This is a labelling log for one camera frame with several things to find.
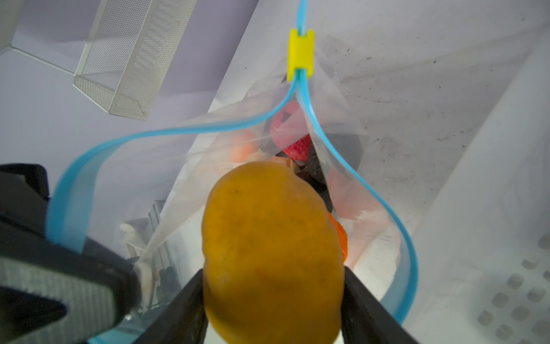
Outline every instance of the orange fruit in bag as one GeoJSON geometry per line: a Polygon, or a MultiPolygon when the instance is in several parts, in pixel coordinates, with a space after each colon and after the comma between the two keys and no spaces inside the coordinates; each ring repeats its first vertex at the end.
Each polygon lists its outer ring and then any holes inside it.
{"type": "Polygon", "coordinates": [[[232,162],[245,162],[246,158],[257,152],[260,146],[256,135],[248,129],[234,132],[232,144],[230,157],[232,162]]]}
{"type": "Polygon", "coordinates": [[[328,219],[331,221],[332,225],[334,225],[334,228],[336,229],[336,233],[338,234],[338,240],[340,241],[340,247],[342,248],[342,254],[344,255],[344,261],[348,257],[348,234],[345,232],[344,227],[340,224],[340,222],[336,221],[334,217],[332,217],[332,214],[328,213],[328,219]]]}
{"type": "Polygon", "coordinates": [[[223,176],[202,240],[206,316],[229,344],[334,342],[342,249],[323,200],[291,169],[251,162],[223,176]]]}

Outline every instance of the yellow bag clip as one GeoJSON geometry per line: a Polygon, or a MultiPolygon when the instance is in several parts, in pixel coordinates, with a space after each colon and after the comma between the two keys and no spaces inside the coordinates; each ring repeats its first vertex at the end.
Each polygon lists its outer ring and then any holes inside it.
{"type": "Polygon", "coordinates": [[[305,36],[298,36],[298,30],[292,29],[288,40],[287,80],[292,81],[296,68],[307,69],[307,77],[313,75],[313,51],[315,32],[309,30],[305,36]]]}

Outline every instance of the clear plastic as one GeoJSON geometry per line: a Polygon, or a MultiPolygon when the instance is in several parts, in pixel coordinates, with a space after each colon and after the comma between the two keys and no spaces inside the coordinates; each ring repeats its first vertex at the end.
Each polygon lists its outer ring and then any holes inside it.
{"type": "Polygon", "coordinates": [[[119,332],[144,331],[202,268],[201,220],[214,184],[236,166],[268,160],[306,135],[333,215],[348,234],[346,264],[361,267],[358,277],[403,321],[416,288],[410,238],[357,173],[368,163],[362,149],[368,135],[334,83],[333,69],[319,57],[309,80],[302,72],[292,83],[284,75],[260,81],[242,101],[176,128],[107,142],[66,171],[48,210],[47,237],[81,251],[88,236],[136,262],[142,301],[119,332]]]}

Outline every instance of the ziplock bag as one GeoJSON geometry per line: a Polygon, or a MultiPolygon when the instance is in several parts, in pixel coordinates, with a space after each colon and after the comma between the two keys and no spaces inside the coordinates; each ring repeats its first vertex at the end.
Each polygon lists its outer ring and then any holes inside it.
{"type": "MultiPolygon", "coordinates": [[[[305,14],[302,1],[298,42],[313,35],[306,33],[305,14]]],[[[412,241],[391,207],[357,173],[368,163],[362,153],[367,134],[333,82],[329,64],[322,57],[313,62],[312,40],[308,54],[311,65],[298,63],[286,77],[257,83],[238,103],[175,128],[108,141],[65,172],[49,204],[47,239],[82,252],[88,236],[136,262],[142,302],[135,318],[142,321],[124,321],[119,328],[143,331],[151,320],[146,315],[154,320],[151,314],[159,314],[202,268],[200,226],[214,184],[236,166],[268,160],[307,135],[333,214],[348,234],[346,265],[398,322],[405,319],[417,285],[412,241]]]]}

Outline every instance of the white metal mesh basket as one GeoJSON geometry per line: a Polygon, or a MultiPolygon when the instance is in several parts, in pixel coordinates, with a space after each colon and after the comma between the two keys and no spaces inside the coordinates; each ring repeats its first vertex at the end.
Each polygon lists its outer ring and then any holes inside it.
{"type": "Polygon", "coordinates": [[[74,86],[110,114],[146,120],[197,0],[102,0],[74,86]]]}
{"type": "Polygon", "coordinates": [[[12,44],[24,0],[0,0],[0,52],[12,44]]]}

